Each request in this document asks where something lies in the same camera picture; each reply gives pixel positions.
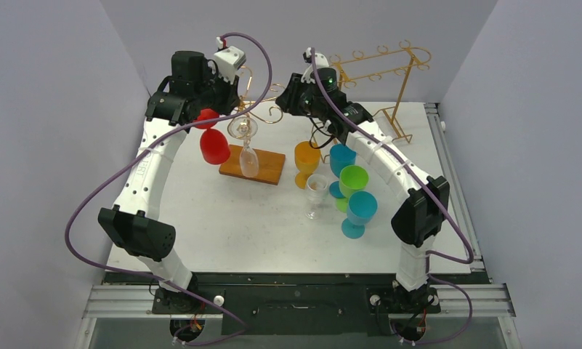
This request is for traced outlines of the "clear champagne flute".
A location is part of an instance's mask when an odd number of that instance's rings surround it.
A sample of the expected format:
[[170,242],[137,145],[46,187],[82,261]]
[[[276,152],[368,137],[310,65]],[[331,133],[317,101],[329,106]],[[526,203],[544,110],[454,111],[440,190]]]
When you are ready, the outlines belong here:
[[259,173],[259,159],[251,147],[251,140],[258,132],[257,123],[248,116],[234,118],[227,126],[228,134],[243,142],[239,154],[241,174],[244,177],[256,177]]

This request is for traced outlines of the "gold spiral rack wooden base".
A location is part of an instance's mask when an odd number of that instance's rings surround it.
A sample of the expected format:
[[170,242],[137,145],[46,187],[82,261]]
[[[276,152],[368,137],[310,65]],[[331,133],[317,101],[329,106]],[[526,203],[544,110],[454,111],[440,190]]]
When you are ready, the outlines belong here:
[[[252,120],[254,120],[259,126],[261,124],[277,124],[282,121],[283,119],[283,112],[279,109],[278,106],[272,105],[268,108],[268,117],[264,118],[255,114],[255,112],[250,111],[242,116],[248,116]],[[228,175],[231,177],[238,177],[247,180],[253,180],[256,182],[263,182],[267,184],[276,185],[279,183],[281,172],[283,165],[285,163],[286,157],[282,153],[275,153],[271,151],[264,151],[260,149],[255,149],[256,154],[258,155],[259,159],[259,173],[256,177],[244,177],[241,174],[241,168],[239,164],[239,154],[241,148],[243,147],[243,142],[241,140],[237,140],[240,142],[240,145],[231,145],[231,157],[223,163],[219,168],[219,173],[222,175]]]

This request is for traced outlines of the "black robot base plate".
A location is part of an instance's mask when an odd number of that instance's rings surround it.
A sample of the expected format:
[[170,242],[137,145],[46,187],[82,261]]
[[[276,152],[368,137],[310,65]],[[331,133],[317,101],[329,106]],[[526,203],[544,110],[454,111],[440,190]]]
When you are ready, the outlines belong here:
[[220,327],[222,335],[387,335],[415,330],[426,314],[439,313],[437,290],[395,285],[393,273],[199,273],[186,294],[151,290],[152,312],[170,315],[170,330],[181,338]]

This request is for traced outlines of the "red plastic goblet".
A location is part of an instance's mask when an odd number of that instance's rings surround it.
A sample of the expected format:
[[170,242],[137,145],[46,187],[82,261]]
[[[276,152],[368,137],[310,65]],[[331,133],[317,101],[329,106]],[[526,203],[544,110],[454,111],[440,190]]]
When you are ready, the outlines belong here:
[[201,154],[206,163],[220,165],[225,163],[230,157],[230,147],[225,135],[215,128],[219,114],[210,108],[203,109],[197,117],[197,121],[207,121],[205,124],[196,126],[202,129],[199,146]]

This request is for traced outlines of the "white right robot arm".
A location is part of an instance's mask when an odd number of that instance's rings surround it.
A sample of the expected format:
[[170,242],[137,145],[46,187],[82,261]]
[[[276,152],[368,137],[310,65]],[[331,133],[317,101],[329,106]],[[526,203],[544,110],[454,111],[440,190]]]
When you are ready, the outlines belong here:
[[450,218],[449,182],[417,167],[366,108],[348,100],[337,87],[333,68],[292,73],[275,103],[284,113],[324,122],[331,137],[361,157],[391,188],[400,205],[390,225],[401,243],[393,303],[413,312],[436,306],[429,258],[442,224]]

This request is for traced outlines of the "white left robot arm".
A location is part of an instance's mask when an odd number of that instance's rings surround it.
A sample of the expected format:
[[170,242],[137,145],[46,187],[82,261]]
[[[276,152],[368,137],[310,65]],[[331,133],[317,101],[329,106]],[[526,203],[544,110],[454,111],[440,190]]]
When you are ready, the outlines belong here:
[[246,55],[228,47],[207,59],[201,52],[177,51],[171,75],[152,93],[145,111],[137,163],[98,222],[111,241],[160,278],[161,302],[189,313],[201,306],[197,279],[174,250],[176,231],[159,221],[163,190],[174,157],[203,109],[228,115],[240,104],[238,70]]

